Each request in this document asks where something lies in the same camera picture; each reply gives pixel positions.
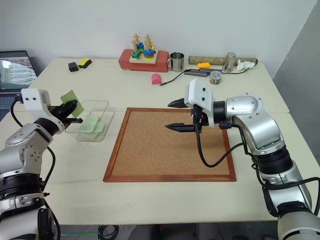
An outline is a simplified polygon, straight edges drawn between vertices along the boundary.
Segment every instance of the red wooden base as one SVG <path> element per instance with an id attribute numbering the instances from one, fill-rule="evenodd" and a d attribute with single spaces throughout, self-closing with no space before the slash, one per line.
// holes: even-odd
<path id="1" fill-rule="evenodd" d="M 124 70 L 132 71 L 146 71 L 146 72 L 158 72 L 166 73 L 168 72 L 167 60 L 169 58 L 169 53 L 167 51 L 158 51 L 156 63 L 131 63 L 129 62 L 132 49 L 123 50 L 121 57 L 119 58 L 119 65 Z"/>

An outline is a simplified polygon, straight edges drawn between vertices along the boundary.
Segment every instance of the green card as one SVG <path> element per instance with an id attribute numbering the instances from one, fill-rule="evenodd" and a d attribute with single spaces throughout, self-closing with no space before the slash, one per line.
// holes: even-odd
<path id="1" fill-rule="evenodd" d="M 92 116 L 92 115 L 85 116 L 83 123 L 81 123 L 79 131 L 81 133 L 92 133 L 95 130 L 98 121 L 99 121 L 98 116 Z"/>
<path id="2" fill-rule="evenodd" d="M 100 121 L 96 126 L 94 133 L 101 133 L 104 130 L 104 128 L 105 128 L 105 124 L 102 121 Z"/>
<path id="3" fill-rule="evenodd" d="M 101 133 L 104 129 L 105 129 L 105 123 L 100 121 L 93 132 L 81 133 L 81 136 L 90 140 L 94 140 L 99 135 L 99 133 Z"/>
<path id="4" fill-rule="evenodd" d="M 64 104 L 71 100 L 77 100 L 76 109 L 71 113 L 74 118 L 77 118 L 85 110 L 73 90 L 70 90 L 68 93 L 61 96 L 60 99 Z"/>

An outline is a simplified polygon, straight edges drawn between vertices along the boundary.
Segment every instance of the gray wall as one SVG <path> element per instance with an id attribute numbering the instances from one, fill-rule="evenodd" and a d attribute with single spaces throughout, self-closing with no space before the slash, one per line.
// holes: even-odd
<path id="1" fill-rule="evenodd" d="M 311 151 L 320 163 L 319 1 L 311 11 L 273 80 Z"/>

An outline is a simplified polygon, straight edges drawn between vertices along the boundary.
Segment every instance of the cork board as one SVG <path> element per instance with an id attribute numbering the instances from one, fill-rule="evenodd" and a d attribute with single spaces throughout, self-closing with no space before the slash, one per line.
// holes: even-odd
<path id="1" fill-rule="evenodd" d="M 192 124 L 190 109 L 127 108 L 104 182 L 234 182 L 232 155 L 206 167 L 194 132 L 177 132 L 165 125 Z M 200 134 L 206 161 L 215 163 L 229 148 L 226 130 L 203 127 Z"/>

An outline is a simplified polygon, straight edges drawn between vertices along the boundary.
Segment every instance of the pink object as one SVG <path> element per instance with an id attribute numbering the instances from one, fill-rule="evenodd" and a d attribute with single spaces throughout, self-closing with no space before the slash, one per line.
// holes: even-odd
<path id="1" fill-rule="evenodd" d="M 161 84 L 161 76 L 158 73 L 152 74 L 151 81 L 152 84 Z"/>

